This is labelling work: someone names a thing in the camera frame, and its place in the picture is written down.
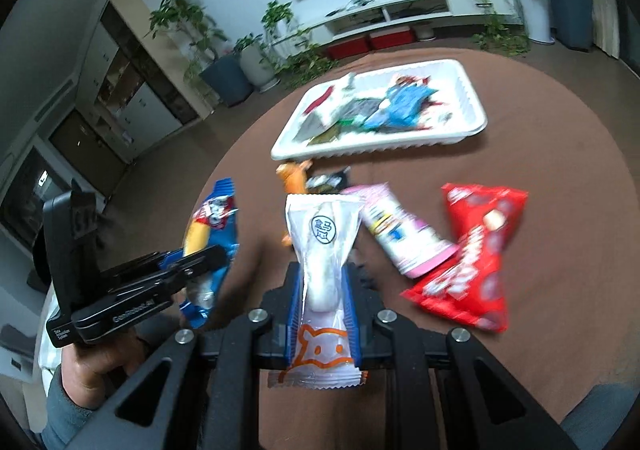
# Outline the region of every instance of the brown door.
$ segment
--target brown door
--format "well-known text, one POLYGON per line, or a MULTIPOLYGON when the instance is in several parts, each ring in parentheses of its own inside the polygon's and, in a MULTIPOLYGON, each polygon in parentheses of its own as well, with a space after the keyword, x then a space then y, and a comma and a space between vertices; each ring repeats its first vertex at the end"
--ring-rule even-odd
POLYGON ((103 196, 111 196, 127 166, 78 111, 71 111, 49 140, 103 196))

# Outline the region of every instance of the person's arm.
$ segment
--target person's arm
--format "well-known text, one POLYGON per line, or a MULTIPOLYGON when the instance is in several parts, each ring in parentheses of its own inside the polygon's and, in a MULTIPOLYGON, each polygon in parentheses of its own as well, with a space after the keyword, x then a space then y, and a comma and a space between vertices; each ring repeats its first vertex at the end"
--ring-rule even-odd
POLYGON ((63 450, 105 400, 104 376, 118 367, 132 374, 145 360, 133 332, 99 346, 69 345, 62 350, 47 398, 47 425, 40 434, 46 450, 63 450))

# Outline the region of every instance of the human hand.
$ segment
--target human hand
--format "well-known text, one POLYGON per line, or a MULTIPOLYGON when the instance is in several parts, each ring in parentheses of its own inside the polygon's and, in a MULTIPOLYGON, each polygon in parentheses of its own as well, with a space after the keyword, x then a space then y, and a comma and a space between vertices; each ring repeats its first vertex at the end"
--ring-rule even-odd
POLYGON ((144 361, 145 346, 134 331, 97 346, 68 345, 62 350, 62 387, 77 406, 95 410, 104 403, 105 374, 122 367, 130 376, 144 361))

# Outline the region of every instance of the brown tablecloth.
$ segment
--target brown tablecloth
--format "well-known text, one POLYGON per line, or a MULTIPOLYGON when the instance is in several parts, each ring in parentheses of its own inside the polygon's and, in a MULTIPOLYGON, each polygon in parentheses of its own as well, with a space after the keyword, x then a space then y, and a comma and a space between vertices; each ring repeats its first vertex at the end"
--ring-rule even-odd
MULTIPOLYGON (((640 213, 633 182, 593 112, 551 77, 514 60, 451 49, 376 53, 324 79, 438 58, 463 64, 488 115, 484 132, 456 145, 320 159, 315 169, 350 165, 353 184, 388 181, 406 210, 449 238, 444 183, 530 193, 504 254, 510 327, 501 335, 476 334, 561 420, 612 367, 638 304, 640 213)), ((286 196, 270 151, 303 92, 285 98, 242 135, 203 189, 201 198, 215 180, 231 176, 239 205, 241 248, 222 287, 219 319, 256 307, 263 292, 282 284, 294 260, 280 245, 286 196)), ((364 229, 356 245, 386 306, 420 327, 452 327, 399 297, 411 281, 364 229)), ((383 391, 375 373, 367 385, 349 390, 267 389, 263 383, 260 441, 269 449, 382 448, 383 391)))

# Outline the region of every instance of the gray plant pot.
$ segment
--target gray plant pot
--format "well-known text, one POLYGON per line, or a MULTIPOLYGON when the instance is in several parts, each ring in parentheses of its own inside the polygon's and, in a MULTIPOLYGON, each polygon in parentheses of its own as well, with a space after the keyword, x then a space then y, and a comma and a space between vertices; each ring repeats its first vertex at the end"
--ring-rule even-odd
POLYGON ((247 46, 239 55, 240 68, 260 93, 275 87, 280 81, 276 73, 255 44, 247 46))
POLYGON ((549 0, 556 37, 571 50, 588 51, 593 44, 593 0, 549 0))
POLYGON ((200 73, 200 78, 218 93, 227 107, 244 102, 254 92, 233 55, 225 55, 215 61, 200 73))

